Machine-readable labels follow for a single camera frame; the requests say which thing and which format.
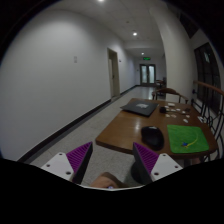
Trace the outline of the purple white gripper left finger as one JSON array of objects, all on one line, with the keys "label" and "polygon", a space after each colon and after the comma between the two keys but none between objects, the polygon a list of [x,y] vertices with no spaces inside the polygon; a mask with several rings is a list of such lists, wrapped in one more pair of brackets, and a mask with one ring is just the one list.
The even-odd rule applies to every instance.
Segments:
[{"label": "purple white gripper left finger", "polygon": [[68,153],[57,153],[42,166],[42,169],[75,184],[80,184],[85,175],[92,152],[93,143],[88,142]]}]

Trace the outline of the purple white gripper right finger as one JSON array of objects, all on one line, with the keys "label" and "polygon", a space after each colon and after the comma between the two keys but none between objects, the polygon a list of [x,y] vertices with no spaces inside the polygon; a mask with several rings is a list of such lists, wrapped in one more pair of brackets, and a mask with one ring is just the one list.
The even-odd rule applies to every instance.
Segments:
[{"label": "purple white gripper right finger", "polygon": [[135,162],[132,166],[132,177],[143,185],[182,169],[168,154],[157,154],[138,143],[133,143],[133,154]]}]

